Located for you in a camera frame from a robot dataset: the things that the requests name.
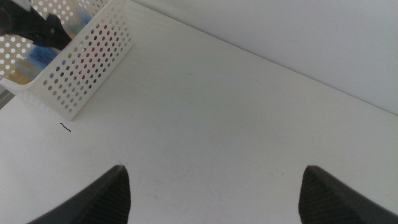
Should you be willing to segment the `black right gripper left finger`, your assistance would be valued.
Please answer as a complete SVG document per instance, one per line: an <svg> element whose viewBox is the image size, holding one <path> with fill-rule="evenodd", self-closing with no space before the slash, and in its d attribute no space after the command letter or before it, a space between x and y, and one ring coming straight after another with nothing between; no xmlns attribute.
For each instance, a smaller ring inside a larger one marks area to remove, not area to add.
<svg viewBox="0 0 398 224"><path fill-rule="evenodd" d="M116 165L72 198L32 223L127 223L131 209L129 174Z"/></svg>

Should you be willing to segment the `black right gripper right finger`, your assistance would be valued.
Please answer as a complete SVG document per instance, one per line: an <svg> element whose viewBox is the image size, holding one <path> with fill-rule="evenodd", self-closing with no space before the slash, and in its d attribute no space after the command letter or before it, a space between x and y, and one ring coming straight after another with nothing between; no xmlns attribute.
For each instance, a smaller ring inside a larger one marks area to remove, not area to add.
<svg viewBox="0 0 398 224"><path fill-rule="evenodd" d="M298 213L302 223L397 224L397 215L318 166L302 177Z"/></svg>

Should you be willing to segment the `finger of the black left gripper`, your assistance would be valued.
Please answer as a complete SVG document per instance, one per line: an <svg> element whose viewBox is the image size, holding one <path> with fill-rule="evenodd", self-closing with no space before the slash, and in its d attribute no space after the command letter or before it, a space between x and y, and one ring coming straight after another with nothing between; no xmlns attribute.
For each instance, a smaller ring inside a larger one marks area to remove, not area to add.
<svg viewBox="0 0 398 224"><path fill-rule="evenodd" d="M72 38L63 28L58 16L49 14L46 19L36 23L32 41L41 47L63 50L72 41Z"/></svg>

